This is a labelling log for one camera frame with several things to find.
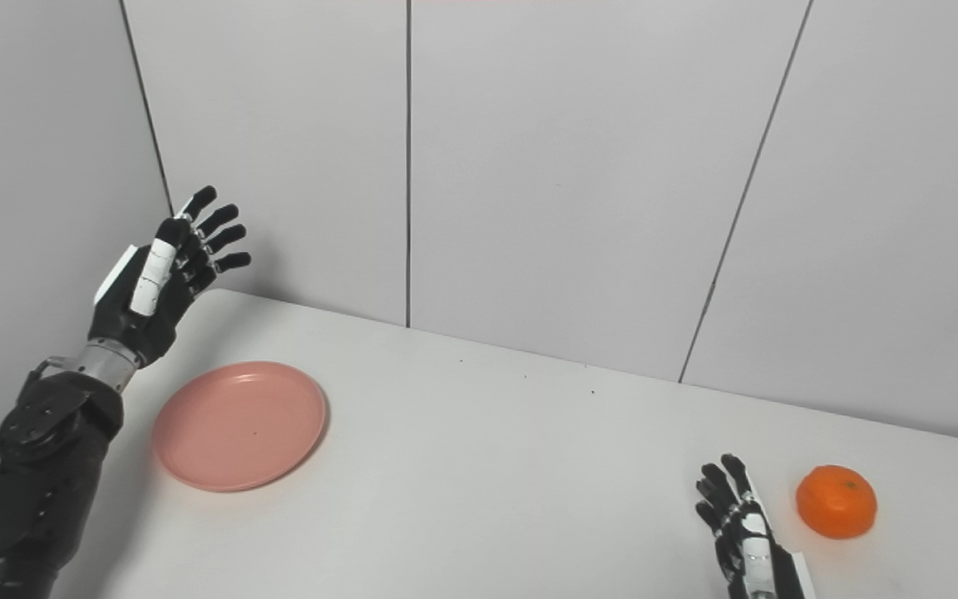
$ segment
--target orange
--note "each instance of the orange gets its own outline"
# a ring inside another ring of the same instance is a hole
[[[871,483],[844,466],[818,466],[798,486],[798,514],[823,536],[860,536],[874,526],[877,513]]]

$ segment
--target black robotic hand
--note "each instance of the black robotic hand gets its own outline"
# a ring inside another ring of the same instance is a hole
[[[116,340],[140,358],[140,368],[153,364],[175,341],[175,326],[195,297],[225,270],[249,265],[244,251],[214,259],[243,239],[246,227],[232,225],[217,234],[239,216],[235,204],[196,223],[213,200],[216,189],[203,187],[175,219],[160,224],[152,244],[125,251],[96,295],[88,340]]]
[[[715,536],[715,556],[727,579],[730,599],[805,599],[793,557],[775,542],[763,507],[741,459],[723,454],[723,467],[734,487],[715,463],[700,469],[697,514]]]
[[[250,254],[214,255],[246,235],[239,215],[205,187],[148,246],[130,247],[95,298],[87,344],[75,358],[52,357],[29,373],[0,426],[0,599],[46,599],[80,545],[110,441],[121,431],[121,391],[139,368],[165,355],[175,326],[224,270]],[[61,372],[43,375],[46,368]]]

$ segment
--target white table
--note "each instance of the white table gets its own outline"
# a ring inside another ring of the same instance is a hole
[[[726,451],[821,599],[958,597],[958,439],[227,291],[179,333],[126,391],[58,597],[722,599],[693,484]],[[323,443],[251,492],[172,480],[148,448],[157,410],[242,360],[322,384]],[[803,526],[793,492],[819,463],[873,483],[871,533]]]

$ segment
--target panel seam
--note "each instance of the panel seam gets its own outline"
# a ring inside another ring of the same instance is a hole
[[[727,239],[723,242],[723,251],[719,254],[719,262],[715,265],[715,273],[712,275],[712,284],[708,287],[708,295],[704,297],[704,306],[700,308],[700,317],[697,319],[697,326],[693,329],[693,338],[689,341],[689,349],[685,353],[685,360],[682,363],[682,371],[679,373],[678,382],[682,383],[685,379],[685,371],[689,367],[689,358],[693,357],[693,349],[697,345],[697,337],[700,334],[700,327],[704,325],[704,317],[708,315],[708,307],[712,304],[712,297],[715,296],[715,285],[719,282],[719,274],[723,272],[723,263],[727,259],[727,250],[730,249],[730,241],[734,237],[734,231],[738,228],[738,219],[741,219],[742,208],[745,206],[745,198],[748,196],[749,187],[753,185],[753,176],[756,175],[757,165],[760,163],[760,156],[763,153],[764,144],[768,143],[768,133],[771,132],[772,122],[775,122],[775,113],[778,111],[778,103],[783,99],[783,91],[786,90],[786,82],[790,78],[790,71],[793,68],[794,58],[798,55],[798,47],[801,46],[801,38],[805,33],[805,26],[808,24],[808,16],[811,14],[811,7],[815,0],[808,0],[805,7],[805,14],[801,19],[801,27],[798,27],[798,36],[794,38],[793,48],[790,50],[790,57],[786,61],[786,68],[783,69],[783,79],[778,83],[778,92],[775,92],[775,102],[771,105],[771,112],[768,113],[768,122],[763,127],[763,134],[760,136],[760,143],[757,144],[756,153],[753,153],[753,164],[749,167],[748,177],[745,178],[745,187],[742,189],[741,197],[738,198],[738,208],[734,210],[734,218],[730,221],[730,231],[727,231]]]
[[[412,0],[406,0],[406,329],[412,327]]]
[[[132,53],[132,64],[136,66],[136,80],[140,83],[140,96],[143,97],[143,112],[147,117],[147,126],[150,129],[150,139],[153,141],[153,153],[157,158],[157,173],[160,174],[160,186],[165,192],[165,202],[168,205],[168,215],[175,214],[172,209],[172,198],[168,195],[168,178],[165,177],[165,163],[160,158],[160,145],[157,145],[157,133],[153,128],[153,115],[150,114],[150,103],[147,100],[146,85],[143,83],[143,71],[140,69],[140,57],[136,53],[136,40],[132,36],[132,26],[128,20],[128,8],[125,7],[125,0],[119,0],[121,5],[121,19],[125,22],[125,34],[128,37],[128,49]]]

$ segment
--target white wall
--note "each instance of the white wall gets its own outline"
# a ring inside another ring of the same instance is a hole
[[[225,285],[406,318],[404,0],[126,0],[172,200],[239,202]]]
[[[403,0],[126,0],[231,287],[666,379],[805,4],[412,3],[410,213]],[[958,4],[817,0],[685,382],[958,435]]]
[[[676,379],[806,3],[413,4],[413,325]]]
[[[815,3],[685,382],[958,435],[958,3]]]
[[[0,2],[0,420],[83,346],[91,297],[168,215],[121,7]]]

